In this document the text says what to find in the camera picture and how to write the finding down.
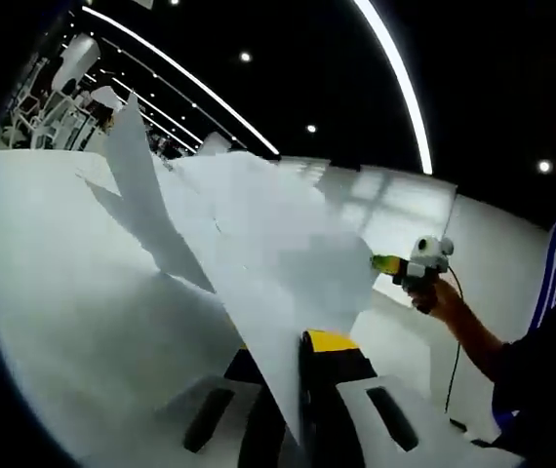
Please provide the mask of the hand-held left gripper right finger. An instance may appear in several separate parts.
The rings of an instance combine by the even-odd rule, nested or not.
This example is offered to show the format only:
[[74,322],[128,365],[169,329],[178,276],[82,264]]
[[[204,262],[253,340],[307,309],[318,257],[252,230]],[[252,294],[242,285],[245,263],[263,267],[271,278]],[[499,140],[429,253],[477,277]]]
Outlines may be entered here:
[[520,467],[522,457],[465,438],[450,419],[350,338],[304,331],[302,436],[314,467]]

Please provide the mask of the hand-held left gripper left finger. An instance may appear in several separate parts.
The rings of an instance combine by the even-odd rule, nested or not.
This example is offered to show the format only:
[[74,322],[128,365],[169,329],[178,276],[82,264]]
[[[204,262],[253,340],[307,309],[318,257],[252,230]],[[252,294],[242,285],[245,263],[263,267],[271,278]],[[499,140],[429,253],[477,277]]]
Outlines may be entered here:
[[94,467],[305,467],[252,354],[239,349],[167,405],[121,426]]

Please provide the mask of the person's right hand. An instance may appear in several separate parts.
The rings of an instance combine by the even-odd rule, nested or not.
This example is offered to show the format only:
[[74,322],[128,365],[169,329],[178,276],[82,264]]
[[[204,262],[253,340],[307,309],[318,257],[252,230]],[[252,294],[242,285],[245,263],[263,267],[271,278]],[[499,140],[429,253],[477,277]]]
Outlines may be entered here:
[[427,285],[411,287],[407,289],[407,294],[414,308],[447,326],[452,326],[465,308],[459,293],[442,279],[436,279]]

